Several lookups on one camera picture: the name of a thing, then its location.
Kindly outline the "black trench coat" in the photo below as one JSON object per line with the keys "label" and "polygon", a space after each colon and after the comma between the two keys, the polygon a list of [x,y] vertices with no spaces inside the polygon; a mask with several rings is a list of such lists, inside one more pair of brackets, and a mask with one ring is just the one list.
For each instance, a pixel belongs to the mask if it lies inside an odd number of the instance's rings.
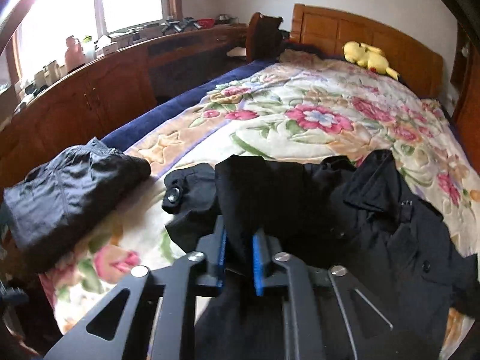
{"label": "black trench coat", "polygon": [[400,321],[439,353],[455,309],[479,316],[478,260],[454,246],[443,215],[416,196],[389,150],[360,166],[231,156],[170,172],[163,209],[172,241],[191,252],[218,217],[227,232],[222,295],[195,328],[197,359],[282,359],[281,300],[258,297],[252,237],[258,230],[312,267],[346,267]]}

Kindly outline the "blue bed sheet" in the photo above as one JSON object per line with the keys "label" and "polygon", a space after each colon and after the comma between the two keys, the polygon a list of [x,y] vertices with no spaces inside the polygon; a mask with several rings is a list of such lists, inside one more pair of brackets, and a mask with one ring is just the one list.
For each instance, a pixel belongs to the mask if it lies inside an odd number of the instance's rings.
{"label": "blue bed sheet", "polygon": [[147,133],[162,125],[165,121],[179,116],[179,114],[187,108],[198,104],[207,92],[213,90],[217,85],[250,77],[254,73],[267,68],[275,62],[275,58],[259,59],[226,72],[205,84],[175,96],[171,100],[168,100],[143,115],[138,116],[136,119],[131,120],[127,124],[118,127],[116,130],[102,138],[101,142],[110,148],[125,151],[141,140]]}

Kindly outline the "folded dark grey jacket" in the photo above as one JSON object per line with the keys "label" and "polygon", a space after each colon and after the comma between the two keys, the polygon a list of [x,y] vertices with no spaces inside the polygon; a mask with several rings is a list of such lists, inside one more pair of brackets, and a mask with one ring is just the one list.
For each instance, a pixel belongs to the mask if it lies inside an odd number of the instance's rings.
{"label": "folded dark grey jacket", "polygon": [[1,208],[28,269],[51,269],[150,175],[145,159],[92,138],[66,148],[6,188]]}

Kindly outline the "floral bed blanket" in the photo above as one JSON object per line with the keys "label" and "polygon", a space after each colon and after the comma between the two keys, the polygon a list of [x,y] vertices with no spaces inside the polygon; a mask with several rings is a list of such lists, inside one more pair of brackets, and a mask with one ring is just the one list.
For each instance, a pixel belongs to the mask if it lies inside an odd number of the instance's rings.
{"label": "floral bed blanket", "polygon": [[[344,156],[358,167],[376,150],[389,150],[409,189],[442,214],[459,254],[477,257],[479,282],[479,173],[439,103],[353,64],[288,50],[128,148],[151,178],[41,276],[63,336],[137,265],[154,271],[190,253],[166,228],[170,172],[234,155],[302,165]],[[436,359],[478,357],[479,316],[450,309]]]}

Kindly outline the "long wooden desk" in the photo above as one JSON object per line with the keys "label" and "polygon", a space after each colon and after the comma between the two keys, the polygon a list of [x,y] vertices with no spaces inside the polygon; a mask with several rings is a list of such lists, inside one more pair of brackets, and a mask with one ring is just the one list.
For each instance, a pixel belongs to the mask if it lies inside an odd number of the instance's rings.
{"label": "long wooden desk", "polygon": [[63,149],[102,138],[152,108],[236,68],[245,24],[168,35],[118,50],[68,74],[1,131],[1,186]]}

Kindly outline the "wooden louvered wardrobe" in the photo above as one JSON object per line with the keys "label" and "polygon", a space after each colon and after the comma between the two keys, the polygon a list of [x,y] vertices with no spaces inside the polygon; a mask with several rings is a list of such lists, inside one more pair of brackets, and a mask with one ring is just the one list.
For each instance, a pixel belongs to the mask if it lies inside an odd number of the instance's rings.
{"label": "wooden louvered wardrobe", "polygon": [[457,140],[473,169],[479,172],[479,48],[460,22],[450,83],[459,92],[452,116]]}

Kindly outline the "wooden chair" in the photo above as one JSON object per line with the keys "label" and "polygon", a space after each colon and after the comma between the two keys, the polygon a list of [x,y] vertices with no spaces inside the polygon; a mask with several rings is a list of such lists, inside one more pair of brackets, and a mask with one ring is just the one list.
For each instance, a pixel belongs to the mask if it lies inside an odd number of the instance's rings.
{"label": "wooden chair", "polygon": [[247,28],[246,51],[247,62],[257,59],[273,59],[278,55],[282,43],[279,29],[283,18],[266,16],[256,12]]}

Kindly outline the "pink bottle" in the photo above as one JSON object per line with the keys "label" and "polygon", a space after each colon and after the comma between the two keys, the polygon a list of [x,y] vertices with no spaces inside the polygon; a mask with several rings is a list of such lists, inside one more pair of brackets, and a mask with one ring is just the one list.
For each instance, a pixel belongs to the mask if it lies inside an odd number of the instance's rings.
{"label": "pink bottle", "polygon": [[66,38],[67,49],[65,51],[64,60],[67,73],[73,72],[77,68],[86,63],[86,57],[80,41],[74,36]]}

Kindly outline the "red bowl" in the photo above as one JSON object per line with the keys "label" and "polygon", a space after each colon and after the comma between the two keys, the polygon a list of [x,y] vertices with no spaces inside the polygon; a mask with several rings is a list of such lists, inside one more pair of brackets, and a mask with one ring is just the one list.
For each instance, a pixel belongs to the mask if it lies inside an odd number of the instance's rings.
{"label": "red bowl", "polygon": [[197,19],[196,23],[201,29],[211,29],[216,25],[216,20],[212,18]]}

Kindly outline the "yellow plush toy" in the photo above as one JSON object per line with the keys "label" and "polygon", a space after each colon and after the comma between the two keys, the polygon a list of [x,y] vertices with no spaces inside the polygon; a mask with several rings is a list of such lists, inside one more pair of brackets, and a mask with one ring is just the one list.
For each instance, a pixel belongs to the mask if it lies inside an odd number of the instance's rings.
{"label": "yellow plush toy", "polygon": [[384,52],[374,46],[357,41],[348,41],[343,46],[346,61],[380,75],[399,80],[400,74],[390,67]]}

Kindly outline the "window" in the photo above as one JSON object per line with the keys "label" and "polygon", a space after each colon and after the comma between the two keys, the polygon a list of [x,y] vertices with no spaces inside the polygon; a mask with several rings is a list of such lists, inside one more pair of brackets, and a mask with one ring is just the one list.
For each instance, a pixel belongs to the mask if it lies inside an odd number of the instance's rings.
{"label": "window", "polygon": [[96,41],[158,22],[167,6],[164,0],[33,0],[13,36],[18,75],[28,79],[48,63],[62,63],[70,36]]}

